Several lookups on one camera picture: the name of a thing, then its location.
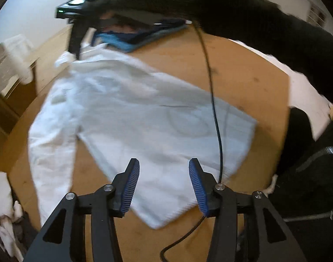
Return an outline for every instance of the round table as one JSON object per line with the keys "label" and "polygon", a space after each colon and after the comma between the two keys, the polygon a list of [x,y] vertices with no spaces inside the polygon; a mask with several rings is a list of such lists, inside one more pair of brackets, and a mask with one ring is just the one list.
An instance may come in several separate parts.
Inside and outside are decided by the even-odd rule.
{"label": "round table", "polygon": [[[258,121],[248,156],[228,186],[246,193],[263,189],[271,180],[284,142],[288,121],[288,76],[233,41],[206,34],[204,40],[213,70],[215,95]],[[209,91],[203,51],[193,28],[162,38],[131,55]],[[38,229],[40,222],[28,162],[27,135],[51,85],[41,91],[22,115],[0,154],[0,171],[8,173],[10,184],[24,210],[29,213],[32,224]],[[96,191],[108,182],[84,144],[78,140],[71,190],[83,195]],[[150,229],[132,211],[122,219],[115,219],[123,260],[159,261],[160,250],[183,236],[200,217],[201,213],[195,207],[158,230]],[[190,237],[170,249],[166,257],[172,262],[205,261],[213,223],[213,219],[207,219]],[[87,237],[90,237],[90,227],[86,225]],[[87,247],[87,256],[88,261],[92,261],[90,247]]]}

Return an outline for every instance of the ribbed blue pad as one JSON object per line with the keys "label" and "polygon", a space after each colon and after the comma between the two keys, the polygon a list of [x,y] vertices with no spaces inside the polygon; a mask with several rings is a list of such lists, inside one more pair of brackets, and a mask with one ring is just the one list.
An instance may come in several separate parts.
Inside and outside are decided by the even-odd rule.
{"label": "ribbed blue pad", "polygon": [[207,195],[192,161],[190,161],[188,164],[188,170],[190,173],[190,180],[192,181],[193,190],[198,201],[199,210],[204,214],[204,216],[207,216],[209,213]]}
{"label": "ribbed blue pad", "polygon": [[122,194],[122,204],[120,206],[120,211],[123,213],[126,213],[130,208],[139,175],[140,162],[136,160],[134,168],[129,175],[129,179],[127,180],[124,192]]}

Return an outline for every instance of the window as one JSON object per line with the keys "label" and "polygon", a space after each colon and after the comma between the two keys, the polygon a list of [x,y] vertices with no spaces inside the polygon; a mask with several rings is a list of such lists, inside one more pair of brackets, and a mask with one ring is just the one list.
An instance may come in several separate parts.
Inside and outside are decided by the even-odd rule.
{"label": "window", "polygon": [[307,22],[322,28],[325,20],[325,13],[323,13],[317,6],[311,5],[309,15],[307,16]]}

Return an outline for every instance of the silver bolt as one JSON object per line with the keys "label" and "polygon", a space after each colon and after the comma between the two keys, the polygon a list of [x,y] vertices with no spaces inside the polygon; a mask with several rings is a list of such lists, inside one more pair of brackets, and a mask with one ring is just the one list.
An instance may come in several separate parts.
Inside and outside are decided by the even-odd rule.
{"label": "silver bolt", "polygon": [[74,197],[75,197],[75,194],[72,193],[72,192],[66,194],[66,199],[67,200],[72,200]]}
{"label": "silver bolt", "polygon": [[219,191],[224,190],[225,188],[226,188],[226,186],[222,183],[218,183],[215,185],[215,189],[219,190]]}
{"label": "silver bolt", "polygon": [[106,184],[105,186],[103,186],[103,190],[104,191],[112,191],[114,189],[114,186],[111,184]]}
{"label": "silver bolt", "polygon": [[256,191],[255,198],[261,199],[262,198],[262,192],[261,191]]}

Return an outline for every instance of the folded clothing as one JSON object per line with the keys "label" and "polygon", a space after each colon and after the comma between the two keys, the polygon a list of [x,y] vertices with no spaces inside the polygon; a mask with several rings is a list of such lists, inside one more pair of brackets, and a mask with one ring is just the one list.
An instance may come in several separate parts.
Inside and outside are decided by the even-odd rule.
{"label": "folded clothing", "polygon": [[[29,131],[41,223],[70,190],[76,135],[110,180],[131,158],[140,161],[131,208],[150,227],[194,206],[188,161],[196,157],[219,175],[210,94],[100,46],[84,49],[70,71],[55,82]],[[228,178],[250,148],[256,121],[218,98],[215,105]]]}
{"label": "folded clothing", "polygon": [[153,25],[151,29],[141,29],[136,33],[117,33],[109,31],[106,33],[95,32],[91,44],[94,45],[97,37],[102,42],[112,45],[124,52],[132,52],[137,48],[162,38],[181,29],[186,28],[184,19],[170,18],[161,20],[160,23]]}

